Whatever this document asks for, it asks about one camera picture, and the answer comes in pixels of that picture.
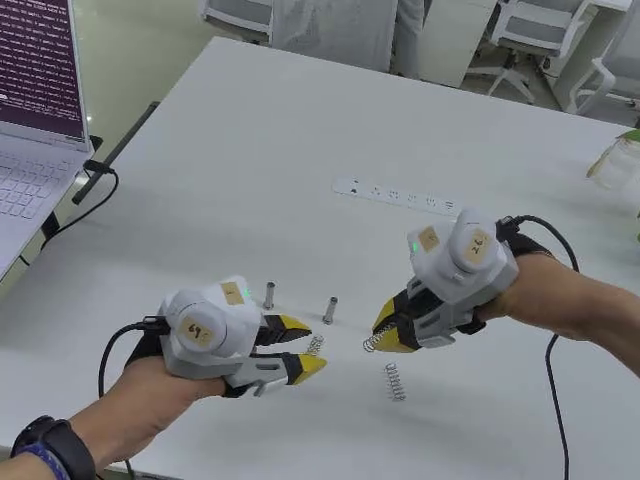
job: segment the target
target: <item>white power strip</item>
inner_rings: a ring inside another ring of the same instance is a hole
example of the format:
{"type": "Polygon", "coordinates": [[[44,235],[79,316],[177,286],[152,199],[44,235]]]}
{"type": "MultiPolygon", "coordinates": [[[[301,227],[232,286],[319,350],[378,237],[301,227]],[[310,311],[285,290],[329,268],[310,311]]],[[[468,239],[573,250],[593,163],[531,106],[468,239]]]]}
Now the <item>white power strip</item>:
{"type": "Polygon", "coordinates": [[[424,193],[412,193],[383,187],[357,178],[337,178],[333,182],[333,191],[350,197],[365,198],[375,202],[389,203],[400,207],[413,208],[438,215],[457,216],[460,208],[450,200],[441,200],[424,193]]]}

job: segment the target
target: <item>metal peg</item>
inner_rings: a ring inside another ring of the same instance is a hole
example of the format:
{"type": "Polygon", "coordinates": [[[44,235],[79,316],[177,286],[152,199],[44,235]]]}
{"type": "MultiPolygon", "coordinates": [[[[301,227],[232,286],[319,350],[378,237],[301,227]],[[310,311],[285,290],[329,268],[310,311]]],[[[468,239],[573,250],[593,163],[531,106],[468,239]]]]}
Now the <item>metal peg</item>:
{"type": "Polygon", "coordinates": [[[338,297],[331,297],[329,299],[329,306],[327,307],[327,312],[322,317],[322,321],[326,325],[331,325],[333,323],[333,313],[336,311],[336,305],[338,304],[338,297]]]}
{"type": "Polygon", "coordinates": [[[276,289],[276,284],[273,282],[269,282],[267,283],[267,295],[264,299],[264,303],[262,304],[262,307],[265,310],[271,310],[273,308],[273,292],[276,289]]]}

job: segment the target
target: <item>white tabletop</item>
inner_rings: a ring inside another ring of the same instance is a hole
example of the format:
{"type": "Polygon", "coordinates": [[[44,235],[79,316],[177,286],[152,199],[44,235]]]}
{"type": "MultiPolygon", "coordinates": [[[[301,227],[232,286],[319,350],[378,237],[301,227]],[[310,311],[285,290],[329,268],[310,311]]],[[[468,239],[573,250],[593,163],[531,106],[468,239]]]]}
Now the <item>white tabletop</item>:
{"type": "MultiPolygon", "coordinates": [[[[406,232],[443,217],[331,185],[356,175],[496,218],[543,216],[586,273],[638,291],[637,225],[584,180],[623,130],[214,40],[116,162],[112,201],[51,242],[0,305],[0,444],[40,414],[68,416],[93,400],[118,327],[154,313],[168,292],[238,273],[256,297],[278,284],[276,304],[325,335],[328,367],[270,397],[200,402],[133,460],[137,469],[187,479],[559,478],[549,335],[498,320],[445,349],[365,353],[381,305],[411,275],[406,232]],[[336,322],[324,327],[332,295],[336,322]],[[404,403],[384,393],[388,361],[404,403]]],[[[114,350],[109,382],[135,341],[114,350]]],[[[573,478],[637,478],[640,382],[584,343],[561,341],[554,366],[573,478]]]]}

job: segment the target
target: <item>metal spring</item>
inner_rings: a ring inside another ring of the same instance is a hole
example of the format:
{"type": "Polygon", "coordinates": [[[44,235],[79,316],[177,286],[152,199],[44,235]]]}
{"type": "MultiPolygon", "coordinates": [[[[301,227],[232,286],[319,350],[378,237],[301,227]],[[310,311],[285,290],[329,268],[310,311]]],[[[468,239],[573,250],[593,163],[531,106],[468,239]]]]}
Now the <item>metal spring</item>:
{"type": "Polygon", "coordinates": [[[400,381],[400,373],[398,373],[398,366],[395,363],[387,363],[384,367],[384,372],[387,375],[387,386],[389,387],[389,398],[394,402],[404,402],[407,396],[400,381]]]}
{"type": "Polygon", "coordinates": [[[314,335],[311,342],[309,342],[309,347],[307,347],[307,351],[305,353],[307,355],[317,357],[322,345],[324,345],[324,337],[322,335],[314,335]]]}
{"type": "Polygon", "coordinates": [[[369,338],[367,338],[364,342],[362,342],[362,348],[364,348],[365,352],[368,353],[373,353],[376,349],[376,344],[382,340],[382,337],[384,336],[385,333],[387,333],[389,330],[393,329],[395,327],[394,324],[389,324],[386,327],[384,327],[382,330],[380,330],[378,333],[371,335],[369,338]]]}

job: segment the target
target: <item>glass jar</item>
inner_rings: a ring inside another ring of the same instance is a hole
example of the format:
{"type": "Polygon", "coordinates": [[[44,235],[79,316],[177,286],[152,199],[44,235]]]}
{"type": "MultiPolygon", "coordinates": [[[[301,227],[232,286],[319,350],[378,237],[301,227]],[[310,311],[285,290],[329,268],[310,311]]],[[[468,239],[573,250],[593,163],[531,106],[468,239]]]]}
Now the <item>glass jar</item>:
{"type": "Polygon", "coordinates": [[[593,165],[587,177],[608,190],[622,190],[640,171],[640,142],[619,138],[593,165]]]}

